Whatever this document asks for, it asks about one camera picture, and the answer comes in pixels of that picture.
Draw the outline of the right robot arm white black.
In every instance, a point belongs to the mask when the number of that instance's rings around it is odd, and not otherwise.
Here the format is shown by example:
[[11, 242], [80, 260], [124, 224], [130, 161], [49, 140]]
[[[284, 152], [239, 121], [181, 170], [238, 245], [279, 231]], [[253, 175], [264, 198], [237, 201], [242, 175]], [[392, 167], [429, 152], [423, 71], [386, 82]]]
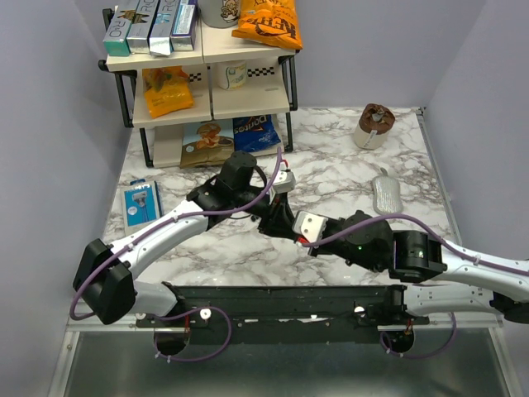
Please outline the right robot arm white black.
[[482, 312], [512, 323], [528, 322], [528, 262], [464, 248], [436, 235], [424, 222], [402, 214], [420, 230], [394, 231], [391, 216], [359, 211], [327, 219], [308, 246], [407, 283], [403, 296], [384, 299], [382, 318], [391, 324], [408, 315]]

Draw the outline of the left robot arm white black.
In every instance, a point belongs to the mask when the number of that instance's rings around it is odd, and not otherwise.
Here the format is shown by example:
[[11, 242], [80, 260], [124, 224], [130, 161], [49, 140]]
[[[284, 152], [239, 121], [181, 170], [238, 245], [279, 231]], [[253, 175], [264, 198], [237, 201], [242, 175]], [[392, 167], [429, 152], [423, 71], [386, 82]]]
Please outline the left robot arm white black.
[[293, 215], [288, 192], [296, 179], [283, 158], [262, 187], [252, 185], [259, 171], [253, 155], [234, 152], [220, 172], [193, 189], [180, 204], [138, 232], [110, 244], [100, 239], [84, 249], [74, 277], [74, 299], [69, 316], [83, 320], [75, 312], [84, 301], [91, 315], [112, 324], [127, 314], [154, 315], [166, 327], [177, 325], [183, 306], [167, 283], [151, 284], [138, 277], [160, 257], [179, 244], [198, 236], [235, 213], [260, 219], [260, 230], [271, 237], [293, 238]]

